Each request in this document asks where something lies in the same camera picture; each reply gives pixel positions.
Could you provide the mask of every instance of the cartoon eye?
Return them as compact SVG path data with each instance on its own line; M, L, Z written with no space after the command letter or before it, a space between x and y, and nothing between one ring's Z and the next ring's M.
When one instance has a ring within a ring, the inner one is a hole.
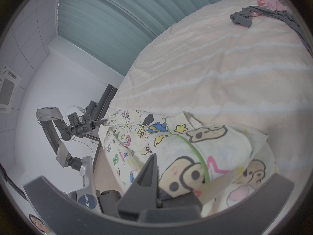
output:
M196 134L196 139L200 139L200 138L202 138L202 132L199 132Z
M200 178L200 173L197 171L197 170L194 170L192 173L191 173L191 178L193 180L197 180L198 178Z
M170 190L171 191L177 191L178 190L178 183L177 182L173 182L170 184Z

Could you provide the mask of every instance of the mattress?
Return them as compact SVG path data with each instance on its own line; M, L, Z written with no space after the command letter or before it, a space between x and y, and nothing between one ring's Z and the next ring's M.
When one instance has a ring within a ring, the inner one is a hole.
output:
M230 14L256 2L223 0L173 24L138 55L106 115L185 111L202 124L260 130L297 196L307 180L303 168L313 164L313 58L282 21L232 23Z

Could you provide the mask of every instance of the teal curtain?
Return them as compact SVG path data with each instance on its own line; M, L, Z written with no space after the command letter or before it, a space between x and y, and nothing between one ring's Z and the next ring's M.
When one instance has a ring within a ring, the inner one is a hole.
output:
M125 76L173 23L221 0L59 0L58 33Z

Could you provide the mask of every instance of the green trim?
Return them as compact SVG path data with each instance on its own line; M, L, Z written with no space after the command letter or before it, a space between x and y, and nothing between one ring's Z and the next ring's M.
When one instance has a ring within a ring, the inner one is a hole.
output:
M179 137L181 140L183 140L189 147L190 149L194 152L194 154L197 156L197 158L199 159L200 161L200 164L201 164L201 167L202 167L202 170L203 170L203 173L204 173L204 182L205 183L208 183L210 182L210 175L209 175L209 170L207 168L207 165L205 163L205 160L203 159L202 155L200 154L200 152L196 149L196 147L194 147L185 137L179 135L179 134L173 134L171 133L170 129L168 128L167 126L167 122L166 122L166 118L164 119L165 120L165 125L166 125L166 129L168 130L168 133L170 135L175 135L177 137Z

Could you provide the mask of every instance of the cartoon print shirt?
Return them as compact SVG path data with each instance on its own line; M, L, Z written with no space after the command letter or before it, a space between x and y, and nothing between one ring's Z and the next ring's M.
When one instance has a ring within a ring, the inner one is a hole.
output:
M238 166L246 168L254 155L252 149L258 150L250 144L254 140L243 134L243 127L204 127L185 112L167 117L118 111L107 117L100 131L106 131L102 143L124 191L148 157L157 154L160 199L194 191Z

